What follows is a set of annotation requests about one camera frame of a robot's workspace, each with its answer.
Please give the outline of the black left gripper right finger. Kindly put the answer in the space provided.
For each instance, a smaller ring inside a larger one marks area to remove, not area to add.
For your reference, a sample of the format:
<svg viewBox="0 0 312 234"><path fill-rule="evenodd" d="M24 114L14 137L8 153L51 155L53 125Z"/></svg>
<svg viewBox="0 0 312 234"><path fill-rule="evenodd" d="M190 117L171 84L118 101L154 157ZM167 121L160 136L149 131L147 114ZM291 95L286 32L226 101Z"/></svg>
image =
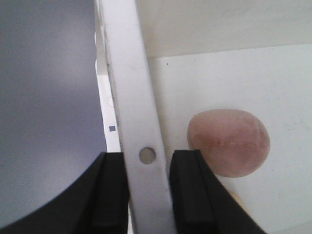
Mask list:
<svg viewBox="0 0 312 234"><path fill-rule="evenodd" d="M170 185L179 234L264 233L217 179L199 150L174 152Z"/></svg>

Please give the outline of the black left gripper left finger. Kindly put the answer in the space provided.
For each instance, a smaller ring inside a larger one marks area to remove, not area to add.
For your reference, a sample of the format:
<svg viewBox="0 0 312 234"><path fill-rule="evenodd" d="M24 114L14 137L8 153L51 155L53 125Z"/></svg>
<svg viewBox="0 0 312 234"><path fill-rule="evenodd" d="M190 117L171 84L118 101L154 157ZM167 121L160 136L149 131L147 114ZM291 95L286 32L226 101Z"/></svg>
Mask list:
<svg viewBox="0 0 312 234"><path fill-rule="evenodd" d="M53 200L1 228L2 234L125 234L128 182L123 153L101 153Z"/></svg>

